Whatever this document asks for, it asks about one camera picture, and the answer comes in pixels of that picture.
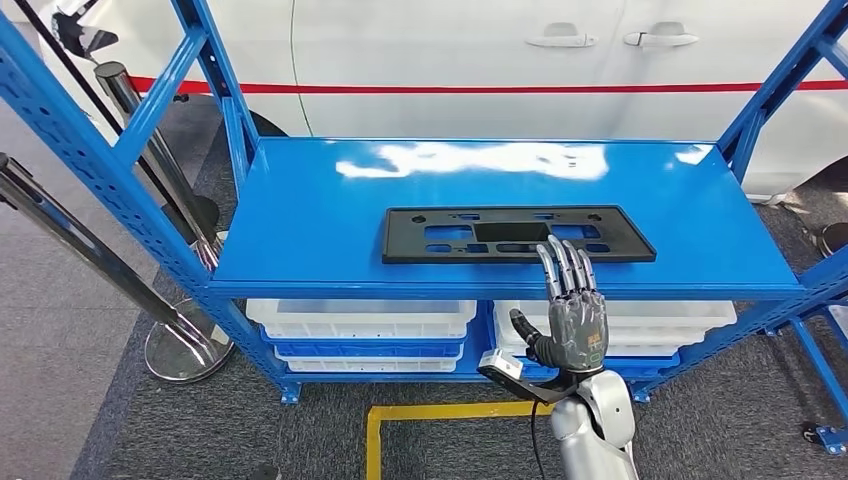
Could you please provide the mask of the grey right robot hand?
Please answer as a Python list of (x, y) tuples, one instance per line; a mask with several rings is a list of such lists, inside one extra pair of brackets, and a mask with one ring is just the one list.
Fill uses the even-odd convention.
[(536, 252), (544, 270), (550, 333), (541, 333), (521, 310), (509, 311), (513, 329), (527, 345), (527, 357), (576, 373), (602, 369), (609, 345), (606, 300), (587, 252), (552, 234)]

